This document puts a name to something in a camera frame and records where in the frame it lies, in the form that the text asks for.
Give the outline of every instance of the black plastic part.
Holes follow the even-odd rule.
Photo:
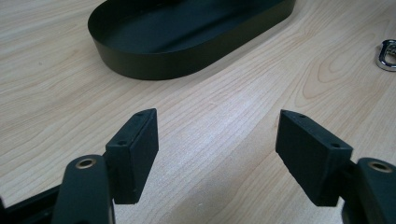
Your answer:
[[[3,206],[0,223],[50,223],[58,192],[56,186],[7,209]]]
[[[355,189],[369,223],[396,223],[396,167],[385,161],[358,161]]]
[[[295,0],[109,0],[88,28],[105,64],[163,80],[210,65],[285,20]]]
[[[115,203],[139,201],[158,147],[156,109],[133,115],[107,143],[104,157]]]
[[[51,223],[114,223],[112,206],[105,159],[83,156],[66,167]]]
[[[276,152],[316,206],[336,206],[352,147],[309,117],[280,112]]]

